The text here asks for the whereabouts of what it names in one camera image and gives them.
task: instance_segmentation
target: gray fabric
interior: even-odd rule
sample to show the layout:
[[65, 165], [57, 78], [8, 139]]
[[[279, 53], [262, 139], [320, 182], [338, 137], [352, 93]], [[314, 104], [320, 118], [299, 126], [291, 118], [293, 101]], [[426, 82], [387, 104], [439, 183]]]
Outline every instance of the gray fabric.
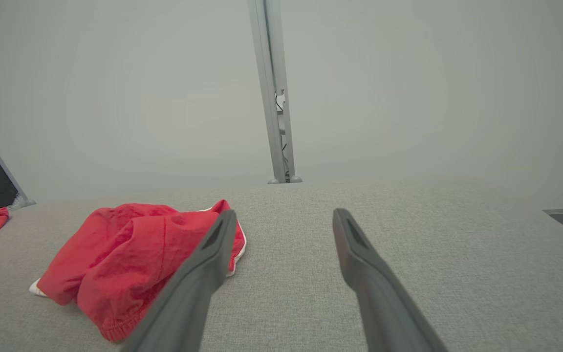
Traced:
[[451, 350], [563, 350], [563, 226], [485, 183], [334, 182], [38, 204], [0, 230], [0, 350], [111, 350], [75, 305], [27, 292], [98, 207], [225, 198], [247, 238], [212, 299], [204, 350], [364, 349], [331, 212], [346, 207]]

